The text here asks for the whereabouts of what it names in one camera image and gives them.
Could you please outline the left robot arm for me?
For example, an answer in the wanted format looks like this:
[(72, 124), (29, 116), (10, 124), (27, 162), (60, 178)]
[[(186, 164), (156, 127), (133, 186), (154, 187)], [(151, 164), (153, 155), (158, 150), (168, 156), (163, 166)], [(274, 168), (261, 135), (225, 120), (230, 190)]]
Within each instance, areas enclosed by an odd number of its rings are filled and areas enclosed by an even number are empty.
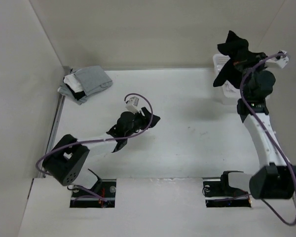
[(160, 117), (151, 114), (145, 107), (136, 113), (123, 112), (108, 132), (95, 138), (104, 139), (104, 142), (69, 146), (45, 158), (42, 166), (62, 186), (83, 186), (90, 197), (95, 197), (101, 191), (100, 178), (87, 166), (87, 161), (120, 151), (126, 146), (128, 137), (155, 127), (159, 121)]

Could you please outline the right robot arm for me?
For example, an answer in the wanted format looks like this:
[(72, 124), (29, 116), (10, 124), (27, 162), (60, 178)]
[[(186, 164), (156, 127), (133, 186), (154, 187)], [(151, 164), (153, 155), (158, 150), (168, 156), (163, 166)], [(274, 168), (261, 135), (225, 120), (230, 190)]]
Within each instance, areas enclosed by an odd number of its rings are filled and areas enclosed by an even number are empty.
[(228, 81), (240, 90), (237, 113), (255, 146), (259, 170), (253, 174), (225, 171), (219, 182), (224, 195), (250, 193), (255, 199), (290, 199), (296, 194), (296, 165), (292, 165), (275, 137), (266, 106), (275, 76), (265, 66), (254, 72), (234, 65), (231, 60), (221, 68), (215, 85)]

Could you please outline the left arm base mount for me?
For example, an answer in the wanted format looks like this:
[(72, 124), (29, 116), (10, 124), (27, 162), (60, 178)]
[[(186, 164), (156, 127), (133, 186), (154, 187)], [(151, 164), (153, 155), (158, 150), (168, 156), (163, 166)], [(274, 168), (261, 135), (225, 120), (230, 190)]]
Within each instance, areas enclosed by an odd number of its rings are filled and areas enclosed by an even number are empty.
[(116, 180), (104, 179), (98, 181), (91, 191), (106, 199), (103, 201), (91, 193), (68, 186), (71, 191), (70, 208), (115, 208)]

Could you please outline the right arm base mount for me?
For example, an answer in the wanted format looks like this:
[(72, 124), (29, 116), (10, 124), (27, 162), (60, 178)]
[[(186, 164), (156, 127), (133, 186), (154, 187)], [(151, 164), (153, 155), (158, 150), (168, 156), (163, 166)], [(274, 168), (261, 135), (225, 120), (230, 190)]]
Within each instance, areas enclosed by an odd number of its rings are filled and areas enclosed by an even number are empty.
[(207, 208), (251, 208), (248, 192), (225, 185), (220, 178), (204, 178), (202, 193)]

